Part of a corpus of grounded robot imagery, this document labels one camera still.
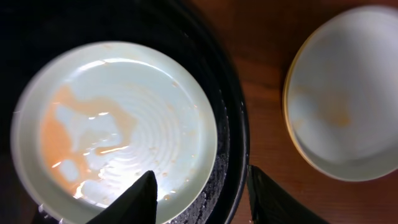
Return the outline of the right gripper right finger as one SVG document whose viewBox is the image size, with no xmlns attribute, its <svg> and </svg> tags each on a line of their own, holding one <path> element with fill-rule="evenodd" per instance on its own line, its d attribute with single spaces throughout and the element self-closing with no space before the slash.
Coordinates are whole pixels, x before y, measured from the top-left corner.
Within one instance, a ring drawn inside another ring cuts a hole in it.
<svg viewBox="0 0 398 224">
<path fill-rule="evenodd" d="M 256 166 L 248 166 L 247 187 L 255 224 L 326 223 Z"/>
</svg>

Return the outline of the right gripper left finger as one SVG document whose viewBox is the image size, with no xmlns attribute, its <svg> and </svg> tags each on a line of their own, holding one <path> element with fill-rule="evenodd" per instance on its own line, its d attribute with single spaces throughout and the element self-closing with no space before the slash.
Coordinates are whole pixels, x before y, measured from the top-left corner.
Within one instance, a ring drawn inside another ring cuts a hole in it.
<svg viewBox="0 0 398 224">
<path fill-rule="evenodd" d="M 157 181 L 148 170 L 87 224 L 155 224 L 156 213 Z"/>
</svg>

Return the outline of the light blue plate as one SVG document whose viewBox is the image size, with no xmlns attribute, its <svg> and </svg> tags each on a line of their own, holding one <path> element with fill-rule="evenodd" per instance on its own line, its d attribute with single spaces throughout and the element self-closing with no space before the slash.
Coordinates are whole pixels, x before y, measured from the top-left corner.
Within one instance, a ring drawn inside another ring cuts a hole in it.
<svg viewBox="0 0 398 224">
<path fill-rule="evenodd" d="M 289 86 L 290 124 L 314 169 L 362 182 L 397 170 L 397 9 L 361 6 L 316 29 Z"/>
<path fill-rule="evenodd" d="M 208 97 L 174 59 L 127 42 L 71 49 L 29 82 L 12 120 L 11 152 L 28 194 L 60 223 L 86 223 L 145 172 L 157 223 L 201 194 L 218 134 Z"/>
</svg>

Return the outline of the yellow plate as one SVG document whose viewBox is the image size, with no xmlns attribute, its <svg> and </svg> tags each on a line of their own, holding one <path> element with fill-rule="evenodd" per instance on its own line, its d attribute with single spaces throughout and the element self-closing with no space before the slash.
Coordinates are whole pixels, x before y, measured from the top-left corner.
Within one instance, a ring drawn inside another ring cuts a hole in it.
<svg viewBox="0 0 398 224">
<path fill-rule="evenodd" d="M 283 85 L 283 92 L 282 92 L 282 112 L 284 115 L 284 122 L 285 122 L 285 127 L 287 129 L 287 132 L 289 133 L 289 137 L 292 140 L 292 143 L 296 149 L 296 151 L 301 155 L 301 157 L 307 162 L 308 165 L 314 168 L 313 162 L 308 158 L 308 156 L 304 153 L 302 147 L 300 146 L 299 142 L 297 141 L 295 134 L 294 134 L 294 129 L 293 125 L 290 124 L 290 118 L 289 118 L 289 106 L 288 106 L 288 94 L 289 94 L 289 86 L 290 86 L 290 81 L 292 78 L 292 74 L 295 68 L 295 65 L 297 63 L 297 60 L 299 59 L 303 49 L 306 47 L 307 43 L 311 38 L 316 34 L 317 30 L 313 31 L 307 39 L 304 41 L 304 43 L 300 46 L 298 49 L 297 53 L 295 54 L 295 57 L 293 58 L 289 69 L 286 73 L 284 85 Z"/>
</svg>

